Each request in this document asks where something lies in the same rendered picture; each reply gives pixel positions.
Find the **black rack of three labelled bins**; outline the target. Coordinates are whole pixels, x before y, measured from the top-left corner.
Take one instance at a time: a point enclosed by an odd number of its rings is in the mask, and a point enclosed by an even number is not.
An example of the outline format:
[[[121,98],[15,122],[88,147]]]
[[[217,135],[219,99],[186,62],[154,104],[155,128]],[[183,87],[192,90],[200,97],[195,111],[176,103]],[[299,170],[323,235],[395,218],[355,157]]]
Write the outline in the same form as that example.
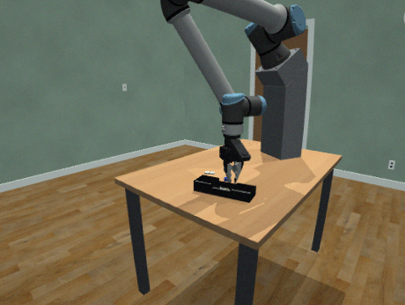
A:
[[[229,190],[223,190],[220,189],[220,187]],[[247,203],[250,203],[255,196],[254,185],[239,182],[221,182],[219,181],[218,177],[208,175],[201,175],[194,180],[194,191],[218,197],[230,198]],[[248,193],[246,193],[245,191],[248,191]]]

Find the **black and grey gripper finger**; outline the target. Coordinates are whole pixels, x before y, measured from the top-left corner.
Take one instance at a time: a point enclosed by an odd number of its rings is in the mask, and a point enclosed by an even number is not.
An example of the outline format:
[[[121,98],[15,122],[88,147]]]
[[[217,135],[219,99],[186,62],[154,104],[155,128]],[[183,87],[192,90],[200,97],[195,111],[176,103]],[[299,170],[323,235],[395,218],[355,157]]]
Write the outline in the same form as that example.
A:
[[[225,157],[223,164],[224,164],[224,172],[226,174],[227,181],[232,182],[232,178],[231,178],[232,165],[230,164],[230,161],[227,159],[227,157]]]
[[[235,174],[234,183],[237,182],[237,180],[239,178],[239,174],[243,168],[243,165],[244,165],[244,161],[239,161],[239,162],[234,161],[234,165],[232,166],[232,171]]]

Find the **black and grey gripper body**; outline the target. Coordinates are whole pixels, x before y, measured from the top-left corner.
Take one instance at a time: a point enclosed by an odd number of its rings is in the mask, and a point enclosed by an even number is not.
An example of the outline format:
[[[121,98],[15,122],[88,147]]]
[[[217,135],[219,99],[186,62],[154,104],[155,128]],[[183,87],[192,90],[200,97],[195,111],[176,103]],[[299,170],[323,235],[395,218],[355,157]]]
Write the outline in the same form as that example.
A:
[[[225,138],[225,145],[219,146],[219,158],[224,160],[225,157],[227,157],[227,159],[230,161],[230,163],[232,163],[233,161],[239,162],[237,155],[235,154],[235,152],[233,151],[233,149],[231,148],[229,143],[230,143],[231,139],[240,138],[240,135],[229,136],[229,135],[223,134],[223,136]]]

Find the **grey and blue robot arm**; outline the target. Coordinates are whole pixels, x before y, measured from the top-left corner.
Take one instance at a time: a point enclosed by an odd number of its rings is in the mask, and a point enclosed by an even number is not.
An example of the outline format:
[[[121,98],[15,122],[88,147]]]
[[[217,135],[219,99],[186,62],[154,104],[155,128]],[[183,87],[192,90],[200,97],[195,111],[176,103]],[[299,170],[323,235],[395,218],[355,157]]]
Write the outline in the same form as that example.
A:
[[[297,4],[285,7],[281,4],[269,4],[263,0],[160,0],[167,23],[175,27],[217,97],[222,115],[222,133],[229,136],[241,135],[244,117],[263,115],[267,103],[259,95],[244,96],[243,93],[233,92],[189,14],[188,1],[254,23],[245,28],[245,33],[260,56],[261,67],[264,70],[277,67],[289,58],[290,50],[279,41],[299,36],[305,31],[305,14]]]

